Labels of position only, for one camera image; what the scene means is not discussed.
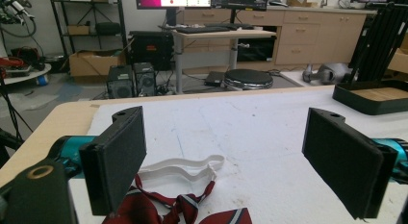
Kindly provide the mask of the black speaker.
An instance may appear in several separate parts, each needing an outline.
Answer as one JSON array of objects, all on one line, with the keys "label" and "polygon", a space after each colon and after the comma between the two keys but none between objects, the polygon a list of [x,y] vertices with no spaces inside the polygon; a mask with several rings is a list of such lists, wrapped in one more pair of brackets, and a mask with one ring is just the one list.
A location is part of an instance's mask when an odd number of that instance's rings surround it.
[{"label": "black speaker", "polygon": [[150,62],[137,62],[134,64],[137,96],[156,95],[156,74]]}]

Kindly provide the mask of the white table cloth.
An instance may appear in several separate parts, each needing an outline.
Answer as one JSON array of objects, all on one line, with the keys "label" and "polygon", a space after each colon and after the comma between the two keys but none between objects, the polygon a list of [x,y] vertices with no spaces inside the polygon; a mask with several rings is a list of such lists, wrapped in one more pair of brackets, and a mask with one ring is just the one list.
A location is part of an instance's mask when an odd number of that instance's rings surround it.
[{"label": "white table cloth", "polygon": [[136,99],[144,111],[146,164],[222,155],[216,186],[199,207],[248,208],[254,224],[395,224],[408,186],[389,184],[375,219],[355,220],[301,152],[308,110],[344,116],[367,137],[408,140],[408,112],[370,116],[332,98],[329,87]]}]

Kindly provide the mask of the light wooden desk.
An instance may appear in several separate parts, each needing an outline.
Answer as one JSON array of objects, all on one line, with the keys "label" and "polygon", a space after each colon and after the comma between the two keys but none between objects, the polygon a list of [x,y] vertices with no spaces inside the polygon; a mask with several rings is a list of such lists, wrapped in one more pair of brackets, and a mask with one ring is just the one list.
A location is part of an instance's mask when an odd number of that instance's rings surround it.
[{"label": "light wooden desk", "polygon": [[[183,94],[182,75],[184,69],[222,65],[228,65],[230,68],[235,69],[237,67],[238,42],[240,39],[276,36],[275,32],[264,30],[237,30],[197,34],[184,34],[173,30],[171,33],[174,41],[173,50],[176,77],[175,92],[177,94]],[[203,52],[185,51],[185,41],[200,41],[211,39],[229,39],[229,49]]]}]

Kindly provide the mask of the grey robot part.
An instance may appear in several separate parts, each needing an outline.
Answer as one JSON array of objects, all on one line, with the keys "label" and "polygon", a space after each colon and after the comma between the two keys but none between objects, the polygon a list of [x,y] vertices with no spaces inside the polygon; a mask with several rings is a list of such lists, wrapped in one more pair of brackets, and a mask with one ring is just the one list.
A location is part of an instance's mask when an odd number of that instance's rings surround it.
[{"label": "grey robot part", "polygon": [[324,63],[317,72],[313,72],[313,66],[309,63],[302,73],[305,83],[320,81],[323,85],[338,84],[345,81],[351,74],[351,69],[345,63]]}]

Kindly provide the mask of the round white side table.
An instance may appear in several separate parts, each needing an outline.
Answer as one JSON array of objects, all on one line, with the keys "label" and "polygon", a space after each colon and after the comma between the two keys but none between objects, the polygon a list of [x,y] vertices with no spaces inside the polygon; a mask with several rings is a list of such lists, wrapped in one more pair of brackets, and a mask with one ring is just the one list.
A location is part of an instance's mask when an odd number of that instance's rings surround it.
[{"label": "round white side table", "polygon": [[51,65],[46,63],[42,70],[28,66],[22,69],[7,69],[6,78],[4,80],[6,85],[25,82],[28,80],[35,80],[38,86],[46,86],[48,84],[47,74],[51,70]]}]

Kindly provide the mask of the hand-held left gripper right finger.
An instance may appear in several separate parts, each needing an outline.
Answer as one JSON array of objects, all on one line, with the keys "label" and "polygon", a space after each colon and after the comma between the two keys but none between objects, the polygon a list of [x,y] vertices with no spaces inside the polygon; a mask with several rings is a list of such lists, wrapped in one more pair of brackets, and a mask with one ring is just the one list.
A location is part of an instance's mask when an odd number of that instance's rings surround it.
[{"label": "hand-held left gripper right finger", "polygon": [[397,151],[345,123],[337,113],[311,108],[302,153],[353,218],[375,218]]}]

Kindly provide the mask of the red striped bow tie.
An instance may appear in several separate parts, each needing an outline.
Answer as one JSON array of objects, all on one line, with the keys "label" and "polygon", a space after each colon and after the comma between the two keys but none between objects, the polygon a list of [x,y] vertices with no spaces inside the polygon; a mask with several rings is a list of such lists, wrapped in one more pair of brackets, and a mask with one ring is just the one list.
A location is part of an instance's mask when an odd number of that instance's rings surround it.
[{"label": "red striped bow tie", "polygon": [[221,155],[211,155],[201,161],[168,159],[141,168],[118,211],[102,224],[252,224],[246,208],[197,219],[224,161]]}]

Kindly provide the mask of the small black box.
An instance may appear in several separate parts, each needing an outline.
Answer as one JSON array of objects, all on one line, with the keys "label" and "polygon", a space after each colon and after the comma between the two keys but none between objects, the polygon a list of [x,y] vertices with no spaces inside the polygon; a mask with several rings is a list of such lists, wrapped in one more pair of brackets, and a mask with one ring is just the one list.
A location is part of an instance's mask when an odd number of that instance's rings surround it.
[{"label": "small black box", "polygon": [[220,87],[224,80],[223,72],[211,71],[204,81],[205,86]]}]

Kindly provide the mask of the black metal shelf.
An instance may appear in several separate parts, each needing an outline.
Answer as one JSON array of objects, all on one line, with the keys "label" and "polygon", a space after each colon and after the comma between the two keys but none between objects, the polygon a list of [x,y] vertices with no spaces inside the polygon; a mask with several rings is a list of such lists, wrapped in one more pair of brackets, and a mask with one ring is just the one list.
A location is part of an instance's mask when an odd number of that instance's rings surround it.
[{"label": "black metal shelf", "polygon": [[81,50],[121,50],[128,38],[122,0],[50,0],[66,57]]}]

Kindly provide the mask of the monitor with dark screen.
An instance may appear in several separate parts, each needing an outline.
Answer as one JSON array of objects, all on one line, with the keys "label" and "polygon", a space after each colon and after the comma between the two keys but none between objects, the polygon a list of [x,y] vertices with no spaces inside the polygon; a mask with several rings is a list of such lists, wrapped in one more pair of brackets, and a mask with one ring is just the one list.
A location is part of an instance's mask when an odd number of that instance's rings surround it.
[{"label": "monitor with dark screen", "polygon": [[211,5],[218,9],[265,11],[268,0],[211,0]]}]

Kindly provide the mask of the black keyboard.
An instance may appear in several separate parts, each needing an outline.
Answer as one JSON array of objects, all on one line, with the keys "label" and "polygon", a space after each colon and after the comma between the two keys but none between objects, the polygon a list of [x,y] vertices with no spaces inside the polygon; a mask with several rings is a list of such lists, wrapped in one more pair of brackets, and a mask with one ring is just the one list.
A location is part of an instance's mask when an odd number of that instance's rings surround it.
[{"label": "black keyboard", "polygon": [[186,28],[176,28],[176,32],[183,34],[200,34],[200,33],[217,33],[217,32],[228,32],[230,31],[225,27],[186,27]]}]

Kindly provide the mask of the black folded stand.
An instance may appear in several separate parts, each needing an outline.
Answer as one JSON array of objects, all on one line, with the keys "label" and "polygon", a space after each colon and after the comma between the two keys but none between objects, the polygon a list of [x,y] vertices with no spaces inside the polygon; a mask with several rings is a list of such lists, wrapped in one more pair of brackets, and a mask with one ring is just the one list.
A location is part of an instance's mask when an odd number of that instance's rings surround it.
[{"label": "black folded stand", "polygon": [[376,10],[347,82],[381,80],[408,30],[408,0],[353,0]]}]

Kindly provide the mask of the beige drawer cabinet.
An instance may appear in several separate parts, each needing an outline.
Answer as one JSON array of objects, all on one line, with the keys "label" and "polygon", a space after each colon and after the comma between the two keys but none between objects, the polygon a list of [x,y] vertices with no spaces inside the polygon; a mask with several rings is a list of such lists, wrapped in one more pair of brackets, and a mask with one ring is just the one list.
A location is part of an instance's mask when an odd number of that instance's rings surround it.
[{"label": "beige drawer cabinet", "polygon": [[[261,61],[238,62],[238,68],[259,70],[294,69],[308,64],[328,62],[349,63],[363,29],[364,10],[333,8],[270,7],[265,12],[240,11],[238,23],[263,28],[274,27],[276,40],[272,56]],[[224,71],[231,64],[234,39],[204,34],[198,38],[177,36],[176,57],[187,70]]]}]

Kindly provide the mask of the cardboard box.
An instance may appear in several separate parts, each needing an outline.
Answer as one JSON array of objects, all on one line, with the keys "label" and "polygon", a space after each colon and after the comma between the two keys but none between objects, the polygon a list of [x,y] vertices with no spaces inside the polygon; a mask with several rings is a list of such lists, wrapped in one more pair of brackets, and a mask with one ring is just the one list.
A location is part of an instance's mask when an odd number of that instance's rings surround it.
[{"label": "cardboard box", "polygon": [[111,66],[126,64],[125,54],[117,50],[81,50],[69,56],[74,77],[107,76]]}]

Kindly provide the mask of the black computer tower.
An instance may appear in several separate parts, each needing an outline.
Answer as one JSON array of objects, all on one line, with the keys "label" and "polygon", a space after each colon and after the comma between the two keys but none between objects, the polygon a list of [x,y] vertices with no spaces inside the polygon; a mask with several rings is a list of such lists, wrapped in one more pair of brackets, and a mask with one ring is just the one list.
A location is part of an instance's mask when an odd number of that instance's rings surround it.
[{"label": "black computer tower", "polygon": [[173,36],[171,32],[131,31],[131,63],[150,62],[155,70],[171,68]]}]

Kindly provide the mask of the black tray with wooden base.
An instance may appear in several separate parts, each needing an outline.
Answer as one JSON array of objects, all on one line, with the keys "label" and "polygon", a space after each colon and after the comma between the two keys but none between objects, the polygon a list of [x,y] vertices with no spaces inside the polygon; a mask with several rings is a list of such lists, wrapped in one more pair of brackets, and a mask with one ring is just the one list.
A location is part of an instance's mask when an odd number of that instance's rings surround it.
[{"label": "black tray with wooden base", "polygon": [[368,115],[408,112],[408,83],[388,80],[337,84],[332,98]]}]

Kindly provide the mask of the black equipment boxes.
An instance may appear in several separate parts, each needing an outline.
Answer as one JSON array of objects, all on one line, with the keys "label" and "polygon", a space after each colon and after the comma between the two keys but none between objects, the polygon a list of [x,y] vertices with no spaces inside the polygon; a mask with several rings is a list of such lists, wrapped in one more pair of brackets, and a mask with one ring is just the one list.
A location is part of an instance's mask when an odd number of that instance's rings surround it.
[{"label": "black equipment boxes", "polygon": [[134,74],[131,66],[111,66],[106,85],[110,99],[134,97]]}]

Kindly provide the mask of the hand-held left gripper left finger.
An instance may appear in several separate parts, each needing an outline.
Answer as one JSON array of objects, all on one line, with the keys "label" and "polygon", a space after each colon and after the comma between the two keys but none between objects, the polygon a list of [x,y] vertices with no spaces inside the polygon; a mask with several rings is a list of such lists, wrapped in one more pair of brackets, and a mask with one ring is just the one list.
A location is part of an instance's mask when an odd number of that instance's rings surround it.
[{"label": "hand-held left gripper left finger", "polygon": [[79,148],[94,215],[116,212],[146,156],[142,107],[112,115],[113,123]]}]

